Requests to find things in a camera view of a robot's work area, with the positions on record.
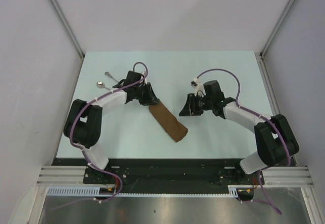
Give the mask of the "brown cloth napkin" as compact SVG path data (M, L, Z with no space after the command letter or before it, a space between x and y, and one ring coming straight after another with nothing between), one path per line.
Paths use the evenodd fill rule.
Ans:
M177 120L162 102L149 106L149 111L175 142L181 141L187 135L188 129Z

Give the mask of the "silver metal fork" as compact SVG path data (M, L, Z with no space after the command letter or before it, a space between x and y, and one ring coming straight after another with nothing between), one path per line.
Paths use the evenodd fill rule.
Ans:
M114 80L115 82L119 82L117 79L115 79L109 72L105 72L105 75Z

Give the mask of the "spoon with wooden handle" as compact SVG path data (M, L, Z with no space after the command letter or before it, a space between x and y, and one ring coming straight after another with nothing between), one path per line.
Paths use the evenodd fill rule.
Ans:
M105 86L105 84L102 81L98 81L96 83L98 88L102 88L102 89L106 89L106 90L110 90L108 87Z

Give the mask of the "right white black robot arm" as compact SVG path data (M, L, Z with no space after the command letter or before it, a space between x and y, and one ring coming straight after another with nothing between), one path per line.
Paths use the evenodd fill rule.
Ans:
M194 79L191 86L194 92L187 95L179 116L200 116L204 111L212 111L215 116L233 121L255 135L256 152L242 159L234 171L238 183L246 184L253 173L289 161L299 152L298 142L284 115L264 116L239 105L237 99L224 96L216 80L202 84Z

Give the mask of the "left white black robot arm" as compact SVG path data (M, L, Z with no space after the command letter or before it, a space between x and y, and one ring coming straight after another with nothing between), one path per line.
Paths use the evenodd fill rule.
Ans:
M142 106L157 105L158 98L147 82L147 72L129 71L108 93L90 102L76 99L72 102L63 134L70 144L81 150L94 176L101 183L111 180L112 170L106 166L109 159L100 148L102 118L111 110L137 100Z

